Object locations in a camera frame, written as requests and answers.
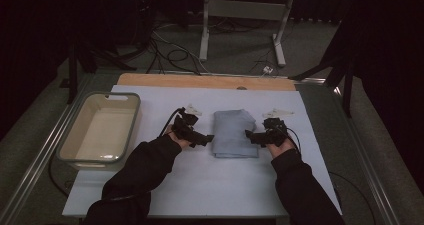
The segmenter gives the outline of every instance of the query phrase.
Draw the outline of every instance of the blue cloth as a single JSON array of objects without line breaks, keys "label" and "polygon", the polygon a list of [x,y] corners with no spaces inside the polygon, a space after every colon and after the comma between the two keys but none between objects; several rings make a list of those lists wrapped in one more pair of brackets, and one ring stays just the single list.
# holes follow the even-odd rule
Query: blue cloth
[{"label": "blue cloth", "polygon": [[258,146],[251,144],[244,130],[256,129],[256,120],[244,109],[214,113],[212,152],[217,158],[258,157]]}]

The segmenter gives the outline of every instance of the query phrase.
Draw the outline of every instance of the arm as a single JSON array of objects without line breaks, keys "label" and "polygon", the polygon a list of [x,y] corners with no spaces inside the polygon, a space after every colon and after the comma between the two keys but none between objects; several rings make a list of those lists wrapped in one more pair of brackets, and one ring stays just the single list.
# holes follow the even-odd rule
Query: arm
[{"label": "arm", "polygon": [[140,224],[149,213],[150,191],[171,172],[175,157],[189,144],[173,133],[140,143],[106,182],[102,200],[91,205],[83,224]]},{"label": "arm", "polygon": [[286,139],[280,147],[267,145],[277,173],[275,187],[284,208],[297,225],[344,224],[338,210],[304,163],[294,145]]}]

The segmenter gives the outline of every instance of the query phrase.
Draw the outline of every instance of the plastic bin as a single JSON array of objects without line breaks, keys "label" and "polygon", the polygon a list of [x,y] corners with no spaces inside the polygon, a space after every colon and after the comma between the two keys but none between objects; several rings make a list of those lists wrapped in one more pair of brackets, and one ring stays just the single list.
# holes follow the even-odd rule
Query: plastic bin
[{"label": "plastic bin", "polygon": [[119,170],[125,162],[140,97],[95,92],[81,104],[57,156],[78,170]]}]

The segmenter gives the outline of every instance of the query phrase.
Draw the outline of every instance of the black sleeve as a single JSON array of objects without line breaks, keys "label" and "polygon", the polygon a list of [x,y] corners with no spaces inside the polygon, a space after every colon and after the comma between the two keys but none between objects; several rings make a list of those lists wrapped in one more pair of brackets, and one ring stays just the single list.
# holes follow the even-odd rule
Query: black sleeve
[{"label": "black sleeve", "polygon": [[150,191],[171,172],[181,147],[165,135],[142,142],[102,190],[102,200],[93,203],[84,219],[88,224],[140,224],[150,208]]},{"label": "black sleeve", "polygon": [[297,225],[345,224],[311,167],[296,150],[288,150],[271,162],[277,172],[275,187],[291,220]]}]

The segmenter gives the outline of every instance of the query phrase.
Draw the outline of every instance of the folded cloth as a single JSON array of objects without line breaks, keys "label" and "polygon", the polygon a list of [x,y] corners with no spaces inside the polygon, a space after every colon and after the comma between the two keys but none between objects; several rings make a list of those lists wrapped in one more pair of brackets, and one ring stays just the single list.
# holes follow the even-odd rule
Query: folded cloth
[{"label": "folded cloth", "polygon": [[258,157],[258,146],[250,143],[245,130],[256,129],[255,119],[244,109],[214,113],[212,152],[217,158]]}]

